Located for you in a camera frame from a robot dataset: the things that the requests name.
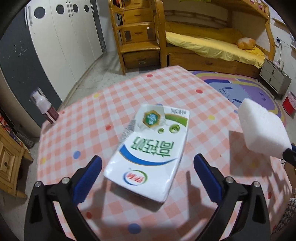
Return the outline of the colourful oval rug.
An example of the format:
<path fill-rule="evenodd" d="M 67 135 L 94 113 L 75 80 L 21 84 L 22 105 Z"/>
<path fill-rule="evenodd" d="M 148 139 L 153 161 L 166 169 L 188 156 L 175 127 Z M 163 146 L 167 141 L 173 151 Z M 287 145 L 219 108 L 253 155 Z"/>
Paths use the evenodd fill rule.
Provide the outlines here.
<path fill-rule="evenodd" d="M 280 104 L 258 80 L 247 76 L 219 72 L 196 70 L 192 73 L 220 92 L 236 107 L 239 107 L 243 100 L 248 98 L 276 114 L 284 125 L 287 124 L 285 113 Z"/>

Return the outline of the pink checkered tablecloth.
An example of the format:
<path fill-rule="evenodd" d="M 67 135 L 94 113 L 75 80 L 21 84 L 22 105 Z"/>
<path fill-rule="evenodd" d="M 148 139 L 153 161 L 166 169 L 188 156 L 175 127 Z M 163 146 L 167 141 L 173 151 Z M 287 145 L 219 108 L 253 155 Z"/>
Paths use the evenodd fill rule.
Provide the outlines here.
<path fill-rule="evenodd" d="M 259 181 L 274 230 L 285 212 L 292 186 L 279 159 L 245 146 L 237 107 L 220 92 L 180 67 L 144 73 L 81 99 L 43 125 L 37 179 L 58 183 L 98 155 L 104 165 L 142 104 L 190 111 L 184 154 L 165 203 L 135 195 L 96 179 L 79 205 L 101 240 L 194 240 L 216 209 L 193 167 L 196 154 L 239 183 Z"/>

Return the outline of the clear spray bottle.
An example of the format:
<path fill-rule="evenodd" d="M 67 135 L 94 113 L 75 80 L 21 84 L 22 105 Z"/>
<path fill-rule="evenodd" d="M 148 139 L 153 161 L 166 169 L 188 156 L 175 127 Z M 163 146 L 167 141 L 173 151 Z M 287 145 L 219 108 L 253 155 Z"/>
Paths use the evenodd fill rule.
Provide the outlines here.
<path fill-rule="evenodd" d="M 37 88 L 31 93 L 30 99 L 50 124 L 53 125 L 56 123 L 59 118 L 59 113 L 53 107 L 51 102 L 49 102 L 40 88 Z"/>

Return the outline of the wooden bunk bed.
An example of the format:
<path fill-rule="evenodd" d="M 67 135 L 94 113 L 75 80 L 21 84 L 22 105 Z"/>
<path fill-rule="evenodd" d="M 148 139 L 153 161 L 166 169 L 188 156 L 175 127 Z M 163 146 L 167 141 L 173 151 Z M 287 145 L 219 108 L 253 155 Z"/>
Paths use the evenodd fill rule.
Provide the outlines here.
<path fill-rule="evenodd" d="M 275 56 L 275 42 L 270 28 L 269 7 L 267 4 L 258 1 L 244 1 L 244 11 L 255 11 L 265 19 L 265 29 L 269 40 L 269 50 L 262 48 L 256 44 L 265 58 L 273 61 Z M 165 10 L 162 1 L 154 1 L 156 8 L 156 27 L 158 31 L 158 40 L 160 47 L 160 63 L 161 67 L 178 65 L 187 70 L 214 71 L 226 74 L 238 74 L 248 77 L 258 77 L 260 68 L 253 65 L 244 64 L 238 61 L 225 61 L 222 59 L 213 59 L 202 57 L 193 51 L 177 47 L 166 40 L 166 31 L 188 35 L 191 37 L 203 37 L 214 40 L 224 41 L 235 44 L 244 38 L 237 30 L 233 28 L 212 28 L 203 27 L 193 23 L 178 23 L 167 21 L 165 18 Z"/>

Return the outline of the white milk carton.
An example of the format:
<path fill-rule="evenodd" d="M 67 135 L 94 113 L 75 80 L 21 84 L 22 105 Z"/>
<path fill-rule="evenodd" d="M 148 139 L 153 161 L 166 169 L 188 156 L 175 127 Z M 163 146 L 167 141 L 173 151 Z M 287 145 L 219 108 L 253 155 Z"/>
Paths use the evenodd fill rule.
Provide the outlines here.
<path fill-rule="evenodd" d="M 163 203 L 179 167 L 189 128 L 190 111 L 143 104 L 108 162 L 109 181 Z"/>

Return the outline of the grey nightstand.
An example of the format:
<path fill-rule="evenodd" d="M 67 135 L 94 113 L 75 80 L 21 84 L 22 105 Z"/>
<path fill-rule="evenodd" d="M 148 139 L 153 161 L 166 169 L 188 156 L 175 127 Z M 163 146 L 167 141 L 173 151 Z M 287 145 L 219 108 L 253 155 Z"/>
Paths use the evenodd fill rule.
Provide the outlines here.
<path fill-rule="evenodd" d="M 274 90 L 275 99 L 282 100 L 292 79 L 266 58 L 260 71 L 260 76 Z"/>

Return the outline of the orange plush toy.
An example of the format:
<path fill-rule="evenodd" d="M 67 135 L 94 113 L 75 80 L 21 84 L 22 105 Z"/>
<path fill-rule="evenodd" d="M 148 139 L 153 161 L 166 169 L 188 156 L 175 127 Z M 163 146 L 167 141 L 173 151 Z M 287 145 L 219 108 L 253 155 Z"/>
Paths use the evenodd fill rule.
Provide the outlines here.
<path fill-rule="evenodd" d="M 256 45 L 256 41 L 252 38 L 241 38 L 236 42 L 236 45 L 239 49 L 242 50 L 252 50 L 253 47 Z"/>

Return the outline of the yellow bed sheet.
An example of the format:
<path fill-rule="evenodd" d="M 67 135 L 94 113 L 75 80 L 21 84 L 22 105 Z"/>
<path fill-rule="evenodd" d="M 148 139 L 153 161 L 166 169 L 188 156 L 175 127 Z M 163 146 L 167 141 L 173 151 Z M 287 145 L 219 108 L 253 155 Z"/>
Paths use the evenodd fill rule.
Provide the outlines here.
<path fill-rule="evenodd" d="M 238 61 L 257 68 L 261 68 L 265 60 L 264 54 L 257 47 L 252 50 L 242 50 L 235 44 L 210 38 L 191 37 L 166 31 L 166 42 L 193 51 L 202 57 Z"/>

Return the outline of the red trash bin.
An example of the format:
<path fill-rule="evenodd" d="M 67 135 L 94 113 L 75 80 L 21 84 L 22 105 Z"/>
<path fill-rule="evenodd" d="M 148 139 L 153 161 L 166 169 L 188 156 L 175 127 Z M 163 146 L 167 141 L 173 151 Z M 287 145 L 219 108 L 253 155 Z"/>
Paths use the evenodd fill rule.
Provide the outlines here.
<path fill-rule="evenodd" d="M 282 103 L 284 110 L 289 116 L 293 116 L 295 114 L 295 109 L 296 109 L 295 105 L 296 105 L 295 95 L 289 91 L 287 94 L 287 97 Z"/>

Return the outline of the wooden stair drawers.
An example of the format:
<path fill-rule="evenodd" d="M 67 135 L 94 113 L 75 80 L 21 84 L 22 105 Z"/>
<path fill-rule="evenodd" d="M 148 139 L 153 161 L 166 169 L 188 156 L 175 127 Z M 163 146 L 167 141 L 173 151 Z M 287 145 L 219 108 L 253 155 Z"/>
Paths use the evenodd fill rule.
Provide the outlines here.
<path fill-rule="evenodd" d="M 152 1 L 108 1 L 110 20 L 123 74 L 160 65 Z"/>

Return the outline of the white wardrobe with dots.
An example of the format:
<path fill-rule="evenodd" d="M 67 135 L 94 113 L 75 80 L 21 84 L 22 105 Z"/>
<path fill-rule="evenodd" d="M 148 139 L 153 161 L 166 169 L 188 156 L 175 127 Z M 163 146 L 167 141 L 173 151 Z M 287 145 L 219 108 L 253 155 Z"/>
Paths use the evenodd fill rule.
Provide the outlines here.
<path fill-rule="evenodd" d="M 32 103 L 41 89 L 59 108 L 84 73 L 106 51 L 95 1 L 30 1 L 1 39 L 1 71 L 12 93 L 41 126 Z"/>

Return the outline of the white foam block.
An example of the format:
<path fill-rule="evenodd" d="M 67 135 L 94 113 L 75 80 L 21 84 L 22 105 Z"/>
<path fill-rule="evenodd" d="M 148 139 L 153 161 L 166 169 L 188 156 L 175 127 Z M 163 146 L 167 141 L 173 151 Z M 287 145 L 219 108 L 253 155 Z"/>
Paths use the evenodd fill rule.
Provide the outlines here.
<path fill-rule="evenodd" d="M 247 148 L 270 157 L 283 158 L 292 148 L 281 119 L 251 99 L 244 99 L 238 117 Z"/>

